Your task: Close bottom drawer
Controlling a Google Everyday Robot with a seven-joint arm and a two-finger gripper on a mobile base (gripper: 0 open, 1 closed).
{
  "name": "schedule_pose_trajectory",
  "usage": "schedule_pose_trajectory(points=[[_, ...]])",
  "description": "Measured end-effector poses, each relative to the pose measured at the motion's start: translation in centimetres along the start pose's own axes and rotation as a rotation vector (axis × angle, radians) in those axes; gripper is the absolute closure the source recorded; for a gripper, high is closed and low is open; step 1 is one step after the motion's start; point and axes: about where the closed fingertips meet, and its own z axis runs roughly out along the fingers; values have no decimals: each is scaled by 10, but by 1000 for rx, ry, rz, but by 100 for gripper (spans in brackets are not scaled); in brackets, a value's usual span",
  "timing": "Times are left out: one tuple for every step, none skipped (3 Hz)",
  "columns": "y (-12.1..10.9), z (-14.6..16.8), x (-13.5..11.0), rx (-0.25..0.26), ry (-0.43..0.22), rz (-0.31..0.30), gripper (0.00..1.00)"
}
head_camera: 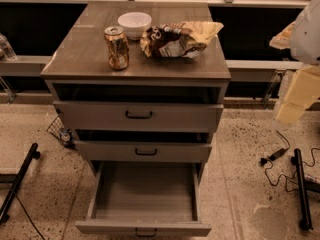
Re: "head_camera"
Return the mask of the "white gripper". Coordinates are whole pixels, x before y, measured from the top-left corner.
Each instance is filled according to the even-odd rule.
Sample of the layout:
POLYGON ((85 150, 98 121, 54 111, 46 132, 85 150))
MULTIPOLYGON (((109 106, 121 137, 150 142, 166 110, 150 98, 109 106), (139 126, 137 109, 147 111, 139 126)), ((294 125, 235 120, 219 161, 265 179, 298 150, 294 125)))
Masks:
POLYGON ((296 72, 289 71, 282 80, 275 121, 289 126, 320 98, 320 66, 304 65, 296 72))

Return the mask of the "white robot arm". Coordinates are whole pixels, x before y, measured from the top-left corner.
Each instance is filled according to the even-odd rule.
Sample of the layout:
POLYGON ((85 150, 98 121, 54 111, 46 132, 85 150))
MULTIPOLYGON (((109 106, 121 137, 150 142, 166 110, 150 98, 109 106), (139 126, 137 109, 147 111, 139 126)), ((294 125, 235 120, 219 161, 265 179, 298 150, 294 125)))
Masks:
POLYGON ((311 0, 296 18, 290 52, 303 65, 281 82, 275 120, 283 125, 293 125, 320 98, 320 0, 311 0))

